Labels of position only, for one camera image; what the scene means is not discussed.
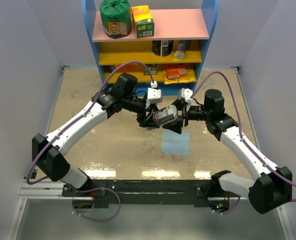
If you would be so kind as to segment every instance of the beige tabletop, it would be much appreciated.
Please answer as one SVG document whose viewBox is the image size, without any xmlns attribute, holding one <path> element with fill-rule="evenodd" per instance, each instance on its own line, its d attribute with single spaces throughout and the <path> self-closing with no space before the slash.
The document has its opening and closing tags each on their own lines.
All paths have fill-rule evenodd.
<svg viewBox="0 0 296 240">
<path fill-rule="evenodd" d="M 203 79 L 212 69 L 203 70 Z M 254 142 L 248 114 L 235 71 L 222 70 L 228 77 L 240 111 L 243 131 Z M 49 132 L 77 114 L 97 92 L 102 82 L 96 69 L 68 69 L 62 81 Z M 229 89 L 222 76 L 215 74 L 195 96 L 203 103 L 207 89 L 219 89 L 225 98 L 226 113 L 235 120 Z M 159 108 L 176 96 L 164 96 Z M 66 155 L 67 161 L 94 179 L 206 179 L 222 170 L 250 178 L 243 164 L 213 135 L 204 122 L 190 121 L 183 129 L 190 133 L 189 156 L 161 151 L 163 129 L 146 131 L 138 127 L 135 113 L 122 110 L 101 123 L 78 141 Z M 37 178 L 44 173 L 38 171 Z"/>
</svg>

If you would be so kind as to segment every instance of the black can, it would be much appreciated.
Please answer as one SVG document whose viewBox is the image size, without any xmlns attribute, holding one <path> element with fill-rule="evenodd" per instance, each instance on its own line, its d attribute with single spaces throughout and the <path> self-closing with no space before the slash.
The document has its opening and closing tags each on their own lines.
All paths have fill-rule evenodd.
<svg viewBox="0 0 296 240">
<path fill-rule="evenodd" d="M 173 49 L 173 40 L 152 41 L 152 51 L 154 54 L 165 57 L 171 54 Z"/>
</svg>

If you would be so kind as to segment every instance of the blue cloth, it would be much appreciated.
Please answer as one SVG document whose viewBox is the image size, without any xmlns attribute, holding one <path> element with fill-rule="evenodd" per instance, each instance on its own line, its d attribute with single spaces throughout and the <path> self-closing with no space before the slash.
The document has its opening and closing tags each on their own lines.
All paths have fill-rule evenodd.
<svg viewBox="0 0 296 240">
<path fill-rule="evenodd" d="M 180 156 L 189 155 L 190 133 L 182 132 L 177 134 L 173 131 L 164 129 L 162 139 L 162 152 Z"/>
</svg>

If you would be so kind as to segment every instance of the wall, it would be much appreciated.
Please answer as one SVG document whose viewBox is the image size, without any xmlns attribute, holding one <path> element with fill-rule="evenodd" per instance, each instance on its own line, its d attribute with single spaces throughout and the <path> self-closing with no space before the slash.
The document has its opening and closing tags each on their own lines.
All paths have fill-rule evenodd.
<svg viewBox="0 0 296 240">
<path fill-rule="evenodd" d="M 296 182 L 296 1 L 278 1 L 241 66 L 241 82 L 262 151 Z M 286 210 L 296 239 L 296 202 Z"/>
<path fill-rule="evenodd" d="M 31 139 L 44 133 L 60 65 L 26 0 L 0 0 L 0 240 L 7 236 Z"/>
<path fill-rule="evenodd" d="M 95 67 L 83 22 L 82 0 L 28 0 L 57 59 L 63 65 Z M 95 0 L 97 10 L 102 0 Z M 201 0 L 129 0 L 151 9 L 200 8 Z M 239 66 L 277 0 L 220 0 L 219 17 L 205 66 Z"/>
</svg>

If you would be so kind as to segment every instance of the pink shelf board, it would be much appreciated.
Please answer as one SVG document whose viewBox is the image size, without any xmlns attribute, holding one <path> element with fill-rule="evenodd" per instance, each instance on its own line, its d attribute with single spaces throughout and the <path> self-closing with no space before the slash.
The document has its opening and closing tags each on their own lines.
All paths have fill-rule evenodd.
<svg viewBox="0 0 296 240">
<path fill-rule="evenodd" d="M 113 39 L 105 34 L 100 12 L 97 11 L 92 41 L 95 43 L 209 39 L 201 9 L 152 9 L 151 14 L 155 26 L 154 37 L 137 39 L 132 23 L 132 31 L 128 36 Z"/>
</svg>

